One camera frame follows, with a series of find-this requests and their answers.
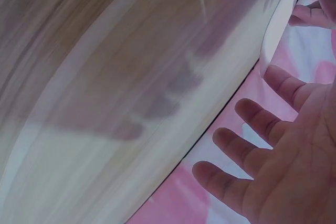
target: bedsheet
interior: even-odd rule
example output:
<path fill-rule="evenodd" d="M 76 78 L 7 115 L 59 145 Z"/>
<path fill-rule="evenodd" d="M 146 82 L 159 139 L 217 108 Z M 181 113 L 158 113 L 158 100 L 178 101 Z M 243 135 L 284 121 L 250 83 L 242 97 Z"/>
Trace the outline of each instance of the bedsheet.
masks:
<path fill-rule="evenodd" d="M 315 0 L 299 0 L 299 3 L 310 4 L 313 1 Z M 272 64 L 305 82 L 331 83 L 336 74 L 335 56 L 336 30 L 288 26 Z M 234 105 L 242 98 L 258 102 L 283 120 L 292 121 L 297 115 L 263 82 L 257 63 L 204 136 L 128 224 L 249 223 L 208 194 L 197 184 L 191 173 L 193 164 L 206 160 L 237 177 L 249 178 L 212 142 L 212 134 L 218 127 L 227 127 L 259 147 L 270 148 L 235 113 Z"/>

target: palm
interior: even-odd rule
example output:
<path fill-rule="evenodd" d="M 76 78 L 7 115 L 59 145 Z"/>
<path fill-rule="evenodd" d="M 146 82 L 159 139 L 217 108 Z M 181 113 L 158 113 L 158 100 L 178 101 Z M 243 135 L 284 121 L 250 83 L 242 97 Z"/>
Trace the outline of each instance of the palm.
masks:
<path fill-rule="evenodd" d="M 254 180 L 200 162 L 199 183 L 251 223 L 336 223 L 336 87 L 305 84 L 277 67 L 267 83 L 299 114 L 281 121 L 251 100 L 237 113 L 274 149 L 257 148 L 228 129 L 214 142 Z"/>

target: wooden surface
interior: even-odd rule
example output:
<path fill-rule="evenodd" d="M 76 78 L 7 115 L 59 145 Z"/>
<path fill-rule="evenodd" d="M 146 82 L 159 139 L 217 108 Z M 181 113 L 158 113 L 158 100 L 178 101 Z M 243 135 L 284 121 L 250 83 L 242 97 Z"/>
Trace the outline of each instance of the wooden surface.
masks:
<path fill-rule="evenodd" d="M 0 223 L 125 222 L 245 78 L 278 1 L 0 0 Z"/>

